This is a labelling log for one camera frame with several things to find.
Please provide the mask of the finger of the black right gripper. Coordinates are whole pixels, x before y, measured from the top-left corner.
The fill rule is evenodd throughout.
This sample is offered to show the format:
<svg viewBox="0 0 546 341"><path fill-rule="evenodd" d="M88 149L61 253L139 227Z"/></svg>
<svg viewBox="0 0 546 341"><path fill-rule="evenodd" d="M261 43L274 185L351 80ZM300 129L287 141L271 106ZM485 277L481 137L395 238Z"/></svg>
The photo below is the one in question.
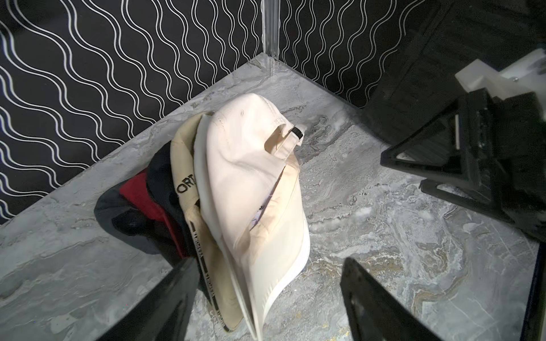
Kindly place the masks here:
<svg viewBox="0 0 546 341"><path fill-rule="evenodd" d="M434 180L425 179L421 181L419 188L423 193L426 193L430 196L445 200L449 203L466 208L476 213L480 213L495 220L499 220L508 224L515 223L515 221L511 217L503 212L500 205L497 205L495 203L482 203L471 197L464 197L457 194L449 193L445 190L439 189L439 186L441 184L442 183Z"/></svg>
<svg viewBox="0 0 546 341"><path fill-rule="evenodd" d="M456 99L408 138L382 152L380 164L465 190L485 190L479 151L480 118L485 111L484 99Z"/></svg>

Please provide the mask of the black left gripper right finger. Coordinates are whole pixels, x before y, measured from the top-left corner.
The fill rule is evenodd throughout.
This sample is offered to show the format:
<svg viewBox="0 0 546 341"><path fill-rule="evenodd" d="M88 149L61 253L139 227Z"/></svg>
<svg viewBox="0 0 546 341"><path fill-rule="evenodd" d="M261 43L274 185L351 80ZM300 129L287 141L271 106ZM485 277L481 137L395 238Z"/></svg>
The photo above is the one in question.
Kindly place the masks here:
<svg viewBox="0 0 546 341"><path fill-rule="evenodd" d="M355 259L344 261L341 291L354 340L438 340Z"/></svg>

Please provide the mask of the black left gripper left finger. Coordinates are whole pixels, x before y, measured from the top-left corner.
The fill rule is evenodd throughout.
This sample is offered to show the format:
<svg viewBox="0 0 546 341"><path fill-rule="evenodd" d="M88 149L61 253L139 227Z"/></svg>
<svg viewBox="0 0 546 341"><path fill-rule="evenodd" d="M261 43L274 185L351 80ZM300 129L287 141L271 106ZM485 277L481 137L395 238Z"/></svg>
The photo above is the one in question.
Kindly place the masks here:
<svg viewBox="0 0 546 341"><path fill-rule="evenodd" d="M98 340L183 340L199 279L196 259L183 259Z"/></svg>

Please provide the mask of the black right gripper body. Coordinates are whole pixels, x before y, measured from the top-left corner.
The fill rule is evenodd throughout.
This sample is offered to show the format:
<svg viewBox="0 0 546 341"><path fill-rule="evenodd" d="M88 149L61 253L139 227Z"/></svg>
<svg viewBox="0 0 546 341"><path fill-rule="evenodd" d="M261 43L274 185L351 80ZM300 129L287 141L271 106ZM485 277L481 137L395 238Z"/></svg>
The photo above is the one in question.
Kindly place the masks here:
<svg viewBox="0 0 546 341"><path fill-rule="evenodd" d="M486 90L493 101L481 114L495 201L519 230L545 240L545 49L500 71L476 59L455 78L467 92Z"/></svg>

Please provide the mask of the cream baseball cap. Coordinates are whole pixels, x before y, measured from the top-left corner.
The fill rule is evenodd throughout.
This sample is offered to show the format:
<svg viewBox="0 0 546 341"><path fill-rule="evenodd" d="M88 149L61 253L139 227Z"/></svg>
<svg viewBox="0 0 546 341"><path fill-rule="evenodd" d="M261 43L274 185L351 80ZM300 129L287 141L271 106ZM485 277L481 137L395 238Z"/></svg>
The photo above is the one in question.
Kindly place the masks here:
<svg viewBox="0 0 546 341"><path fill-rule="evenodd" d="M204 116L197 130L193 160L201 214L256 340L264 338L274 302L309 259L294 153L304 132L254 93Z"/></svg>

